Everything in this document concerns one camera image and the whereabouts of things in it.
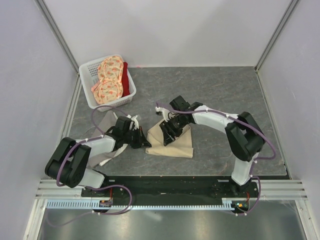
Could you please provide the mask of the beige cloth napkin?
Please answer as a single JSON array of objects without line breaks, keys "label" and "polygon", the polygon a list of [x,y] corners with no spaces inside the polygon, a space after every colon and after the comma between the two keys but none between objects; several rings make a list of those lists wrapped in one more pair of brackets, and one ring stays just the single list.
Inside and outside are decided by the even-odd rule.
[{"label": "beige cloth napkin", "polygon": [[174,142],[165,146],[160,123],[161,122],[158,122],[147,131],[146,138],[151,144],[151,147],[146,148],[145,152],[155,156],[191,159],[194,152],[191,127],[189,125],[185,126],[182,130],[182,135]]}]

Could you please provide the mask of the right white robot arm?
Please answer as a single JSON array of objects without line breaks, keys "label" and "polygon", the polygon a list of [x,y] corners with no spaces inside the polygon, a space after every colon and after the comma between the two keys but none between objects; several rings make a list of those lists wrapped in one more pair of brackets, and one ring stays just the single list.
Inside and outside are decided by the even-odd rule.
[{"label": "right white robot arm", "polygon": [[189,104],[182,96],[169,103],[170,107],[156,104],[157,114],[163,116],[159,124],[165,146],[173,143],[189,124],[202,125],[226,134],[231,152],[235,156],[234,168],[231,173],[232,182],[229,191],[235,197],[247,191],[250,171],[254,158],[262,150],[265,139],[256,121],[250,113],[228,114],[200,102]]}]

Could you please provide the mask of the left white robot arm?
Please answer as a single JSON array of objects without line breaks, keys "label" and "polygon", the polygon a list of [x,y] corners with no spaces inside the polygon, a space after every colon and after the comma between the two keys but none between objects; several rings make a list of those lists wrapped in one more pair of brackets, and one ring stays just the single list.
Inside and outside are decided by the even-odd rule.
[{"label": "left white robot arm", "polygon": [[115,153],[124,146],[133,149],[150,148],[137,116],[120,116],[115,125],[92,138],[75,140],[64,137],[45,166],[45,174],[56,180],[59,187],[84,186],[92,188],[99,197],[106,196],[110,185],[105,176],[87,165],[89,159],[101,154]]}]

